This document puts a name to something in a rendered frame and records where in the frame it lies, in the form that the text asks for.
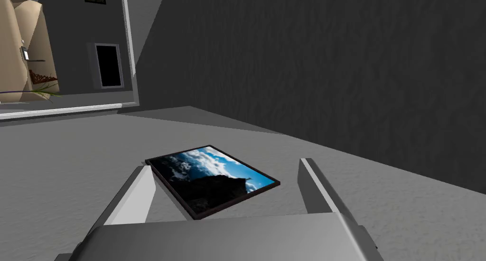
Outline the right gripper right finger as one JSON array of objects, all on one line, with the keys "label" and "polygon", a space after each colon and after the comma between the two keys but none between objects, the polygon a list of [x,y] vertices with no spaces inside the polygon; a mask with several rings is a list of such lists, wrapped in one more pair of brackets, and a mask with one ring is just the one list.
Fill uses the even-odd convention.
[{"label": "right gripper right finger", "polygon": [[315,160],[299,159],[297,183],[308,214],[340,214],[359,225]]}]

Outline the dark window with grey frame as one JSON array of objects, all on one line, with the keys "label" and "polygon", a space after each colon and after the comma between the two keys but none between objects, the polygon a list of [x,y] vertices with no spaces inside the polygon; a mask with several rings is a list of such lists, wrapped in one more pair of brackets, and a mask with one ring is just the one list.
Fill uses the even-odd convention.
[{"label": "dark window with grey frame", "polygon": [[94,51],[100,88],[123,88],[124,81],[119,45],[95,43]]}]

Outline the black framed sky picture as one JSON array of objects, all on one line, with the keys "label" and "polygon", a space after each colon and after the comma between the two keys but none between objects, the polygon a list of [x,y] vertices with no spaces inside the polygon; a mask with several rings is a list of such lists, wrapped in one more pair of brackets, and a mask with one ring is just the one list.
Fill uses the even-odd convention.
[{"label": "black framed sky picture", "polygon": [[145,160],[192,220],[201,220],[278,187],[280,181],[205,145]]}]

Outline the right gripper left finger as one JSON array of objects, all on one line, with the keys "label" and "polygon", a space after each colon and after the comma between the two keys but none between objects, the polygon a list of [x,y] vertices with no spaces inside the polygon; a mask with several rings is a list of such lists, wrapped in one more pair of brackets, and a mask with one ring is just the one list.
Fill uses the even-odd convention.
[{"label": "right gripper left finger", "polygon": [[89,232],[102,225],[145,223],[155,191],[151,168],[137,167]]}]

